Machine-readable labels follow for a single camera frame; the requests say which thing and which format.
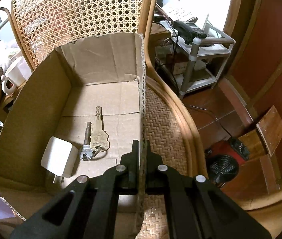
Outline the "black landline telephone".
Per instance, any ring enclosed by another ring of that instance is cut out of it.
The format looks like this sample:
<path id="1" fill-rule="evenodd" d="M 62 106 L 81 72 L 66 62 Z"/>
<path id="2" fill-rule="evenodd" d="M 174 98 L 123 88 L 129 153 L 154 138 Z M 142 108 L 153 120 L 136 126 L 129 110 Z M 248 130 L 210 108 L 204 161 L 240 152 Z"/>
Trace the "black landline telephone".
<path id="1" fill-rule="evenodd" d="M 193 22 L 174 21 L 173 28 L 178 36 L 183 38 L 185 44 L 192 44 L 194 38 L 205 39 L 208 35 Z"/>

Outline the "brass and silver keys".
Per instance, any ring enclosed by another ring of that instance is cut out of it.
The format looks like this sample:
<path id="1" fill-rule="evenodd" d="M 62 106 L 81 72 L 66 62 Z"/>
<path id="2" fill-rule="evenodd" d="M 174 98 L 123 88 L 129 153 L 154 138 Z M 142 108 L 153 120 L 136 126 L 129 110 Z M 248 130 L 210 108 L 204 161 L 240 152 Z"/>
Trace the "brass and silver keys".
<path id="1" fill-rule="evenodd" d="M 82 161 L 89 161 L 95 158 L 100 152 L 110 148 L 108 134 L 104 131 L 102 121 L 102 107 L 96 107 L 96 120 L 94 125 L 87 123 L 84 144 L 80 148 L 79 156 Z"/>

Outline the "white metal shelf rack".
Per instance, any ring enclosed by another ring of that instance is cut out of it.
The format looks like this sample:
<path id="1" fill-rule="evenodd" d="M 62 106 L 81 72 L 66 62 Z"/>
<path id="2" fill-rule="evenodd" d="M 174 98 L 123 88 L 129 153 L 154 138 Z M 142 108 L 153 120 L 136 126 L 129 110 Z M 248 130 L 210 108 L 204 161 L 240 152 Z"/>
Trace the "white metal shelf rack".
<path id="1" fill-rule="evenodd" d="M 194 38 L 185 44 L 173 23 L 164 20 L 153 22 L 153 27 L 166 35 L 154 46 L 155 68 L 172 84 L 180 99 L 191 92 L 205 87 L 214 87 L 232 53 L 236 41 L 210 23 L 202 30 L 205 39 Z"/>

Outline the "red electric fan heater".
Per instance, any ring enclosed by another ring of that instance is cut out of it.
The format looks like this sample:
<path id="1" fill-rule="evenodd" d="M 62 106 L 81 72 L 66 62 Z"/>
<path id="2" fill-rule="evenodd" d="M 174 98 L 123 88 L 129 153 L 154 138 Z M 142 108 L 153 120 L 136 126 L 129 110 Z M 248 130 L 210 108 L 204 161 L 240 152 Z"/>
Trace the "red electric fan heater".
<path id="1" fill-rule="evenodd" d="M 221 187 L 233 180 L 239 173 L 241 165 L 249 160 L 250 152 L 237 138 L 221 140 L 205 150 L 208 176 L 212 182 Z"/>

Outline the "cream ceramic mug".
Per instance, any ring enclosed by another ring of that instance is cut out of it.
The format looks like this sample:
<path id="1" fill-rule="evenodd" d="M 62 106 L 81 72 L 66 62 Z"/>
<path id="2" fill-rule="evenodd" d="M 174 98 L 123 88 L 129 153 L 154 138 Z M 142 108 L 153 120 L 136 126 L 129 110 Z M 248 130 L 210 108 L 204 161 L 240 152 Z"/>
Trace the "cream ceramic mug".
<path id="1" fill-rule="evenodd" d="M 14 60 L 1 76 L 1 88 L 6 95 L 12 95 L 31 76 L 31 70 L 23 56 Z"/>

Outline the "small wooden stool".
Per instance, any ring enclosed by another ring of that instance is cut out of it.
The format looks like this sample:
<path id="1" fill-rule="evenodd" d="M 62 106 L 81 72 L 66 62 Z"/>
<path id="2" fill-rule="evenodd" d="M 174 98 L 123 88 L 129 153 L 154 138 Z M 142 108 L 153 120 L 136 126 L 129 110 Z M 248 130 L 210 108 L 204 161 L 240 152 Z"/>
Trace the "small wooden stool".
<path id="1" fill-rule="evenodd" d="M 239 140 L 250 152 L 247 162 L 260 163 L 267 192 L 271 194 L 278 191 L 281 188 L 281 173 L 275 152 L 282 140 L 282 118 L 275 106 L 271 106 L 255 128 L 239 137 Z"/>

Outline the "brown cardboard box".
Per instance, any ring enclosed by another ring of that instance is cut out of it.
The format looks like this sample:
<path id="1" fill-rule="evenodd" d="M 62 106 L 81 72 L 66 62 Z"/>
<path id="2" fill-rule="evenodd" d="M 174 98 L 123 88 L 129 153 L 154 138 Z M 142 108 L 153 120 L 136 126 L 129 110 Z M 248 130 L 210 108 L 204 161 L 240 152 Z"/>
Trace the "brown cardboard box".
<path id="1" fill-rule="evenodd" d="M 137 33 L 54 49 L 0 134 L 11 238 L 135 238 L 143 221 L 145 60 Z"/>

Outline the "white power adapter cube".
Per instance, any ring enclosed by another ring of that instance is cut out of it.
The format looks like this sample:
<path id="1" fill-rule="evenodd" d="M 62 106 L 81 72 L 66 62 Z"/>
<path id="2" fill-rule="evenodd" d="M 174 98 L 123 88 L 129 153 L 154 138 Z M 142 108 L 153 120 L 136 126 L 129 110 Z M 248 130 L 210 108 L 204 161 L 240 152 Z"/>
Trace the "white power adapter cube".
<path id="1" fill-rule="evenodd" d="M 41 166 L 53 175 L 53 183 L 73 176 L 78 152 L 71 142 L 50 137 L 41 158 Z"/>

